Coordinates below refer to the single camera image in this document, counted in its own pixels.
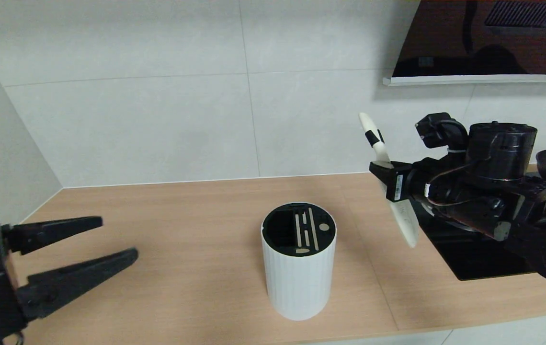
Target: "cable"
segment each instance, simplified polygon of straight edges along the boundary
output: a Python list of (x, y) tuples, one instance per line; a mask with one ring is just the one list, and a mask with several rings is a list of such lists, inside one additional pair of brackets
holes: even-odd
[(439, 179), (439, 177), (442, 177), (443, 175), (448, 175), (448, 174), (454, 173), (455, 171), (466, 169), (469, 166), (472, 166), (474, 163), (475, 163), (475, 161), (470, 161), (467, 164), (457, 166), (455, 168), (440, 172), (439, 174), (435, 175), (426, 184), (424, 184), (424, 197), (426, 198), (426, 200), (428, 200), (429, 203), (431, 203), (431, 204), (433, 204), (435, 206), (455, 206), (455, 205), (460, 205), (460, 204), (463, 204), (463, 203), (468, 203), (469, 201), (477, 200), (477, 199), (468, 199), (468, 200), (463, 200), (463, 201), (457, 201), (457, 202), (454, 202), (454, 203), (439, 203), (438, 201), (433, 201), (428, 196), (429, 191), (431, 189), (431, 184), (433, 183), (433, 181), (435, 181), (436, 179)]

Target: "wooden countertop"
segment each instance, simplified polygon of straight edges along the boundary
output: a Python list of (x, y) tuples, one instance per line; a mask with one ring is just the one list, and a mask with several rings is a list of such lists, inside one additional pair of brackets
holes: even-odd
[[(293, 322), (269, 303), (260, 224), (307, 201), (339, 233), (326, 308)], [(324, 175), (61, 191), (28, 221), (103, 216), (105, 226), (15, 258), (33, 273), (132, 246), (133, 266), (25, 330), (27, 344), (279, 344), (368, 338), (546, 315), (546, 279), (461, 282), (424, 234), (409, 249), (376, 178)]]

